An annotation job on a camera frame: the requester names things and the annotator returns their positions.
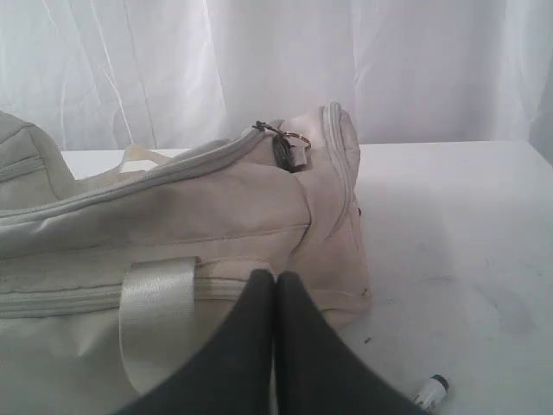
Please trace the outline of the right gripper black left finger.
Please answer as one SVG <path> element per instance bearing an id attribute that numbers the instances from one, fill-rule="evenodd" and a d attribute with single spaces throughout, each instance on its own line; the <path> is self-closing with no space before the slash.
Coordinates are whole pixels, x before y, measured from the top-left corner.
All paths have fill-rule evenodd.
<path id="1" fill-rule="evenodd" d="M 160 385 L 120 414 L 269 414 L 275 281 L 251 272 L 215 334 Z"/>

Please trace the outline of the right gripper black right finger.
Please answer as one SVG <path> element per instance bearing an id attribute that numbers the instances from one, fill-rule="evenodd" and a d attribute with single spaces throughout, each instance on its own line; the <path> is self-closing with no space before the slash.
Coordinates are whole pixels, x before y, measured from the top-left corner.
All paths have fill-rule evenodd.
<path id="1" fill-rule="evenodd" d="M 276 281 L 276 402 L 280 414 L 424 414 L 340 339 L 291 271 Z"/>

